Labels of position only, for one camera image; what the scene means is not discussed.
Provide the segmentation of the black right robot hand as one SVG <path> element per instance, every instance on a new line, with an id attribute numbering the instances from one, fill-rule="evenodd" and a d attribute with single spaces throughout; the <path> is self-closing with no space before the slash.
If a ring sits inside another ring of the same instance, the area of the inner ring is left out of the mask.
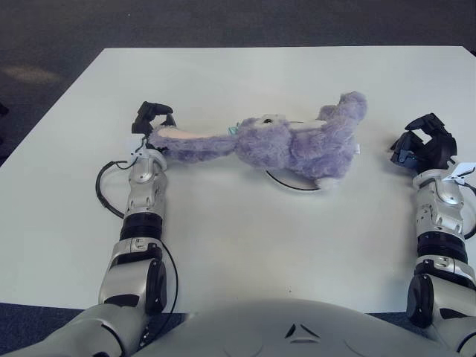
<path id="1" fill-rule="evenodd" d="M 448 169 L 448 161 L 457 154 L 457 142 L 444 123 L 429 113 L 410 122 L 390 150 L 395 165 L 420 174 Z"/>

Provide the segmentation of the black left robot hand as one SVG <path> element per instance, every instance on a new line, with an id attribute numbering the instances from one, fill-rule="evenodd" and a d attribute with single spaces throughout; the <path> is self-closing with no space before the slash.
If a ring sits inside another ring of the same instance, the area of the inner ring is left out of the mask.
<path id="1" fill-rule="evenodd" d="M 158 116 L 165 116 L 165 120 L 160 126 L 176 126 L 173 118 L 173 109 L 160 103 L 150 103 L 144 101 L 138 110 L 138 114 L 131 126 L 132 134 L 143 134 L 148 136 L 154 130 L 152 121 Z"/>

